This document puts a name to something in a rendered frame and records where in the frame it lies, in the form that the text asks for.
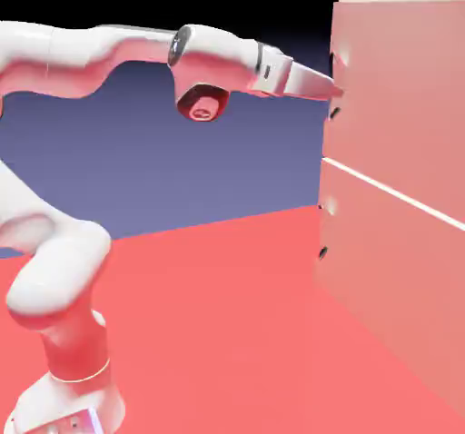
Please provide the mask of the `pink cabinet door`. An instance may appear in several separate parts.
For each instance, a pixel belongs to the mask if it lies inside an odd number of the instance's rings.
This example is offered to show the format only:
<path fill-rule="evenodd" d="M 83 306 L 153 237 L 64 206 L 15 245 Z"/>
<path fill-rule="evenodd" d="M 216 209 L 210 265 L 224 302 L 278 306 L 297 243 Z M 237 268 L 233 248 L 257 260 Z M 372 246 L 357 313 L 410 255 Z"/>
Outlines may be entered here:
<path fill-rule="evenodd" d="M 465 222 L 326 158 L 317 278 L 465 418 Z"/>
<path fill-rule="evenodd" d="M 323 158 L 465 222 L 465 0 L 339 0 L 349 56 Z"/>

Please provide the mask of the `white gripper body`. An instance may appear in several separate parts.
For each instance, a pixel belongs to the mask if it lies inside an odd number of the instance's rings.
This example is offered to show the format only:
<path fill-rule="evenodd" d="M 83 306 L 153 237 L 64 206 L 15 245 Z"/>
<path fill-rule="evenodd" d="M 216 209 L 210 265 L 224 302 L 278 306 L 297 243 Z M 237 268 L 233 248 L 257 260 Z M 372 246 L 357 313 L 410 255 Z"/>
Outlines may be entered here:
<path fill-rule="evenodd" d="M 343 90 L 331 77 L 293 62 L 283 95 L 313 101 L 330 101 L 342 97 Z"/>

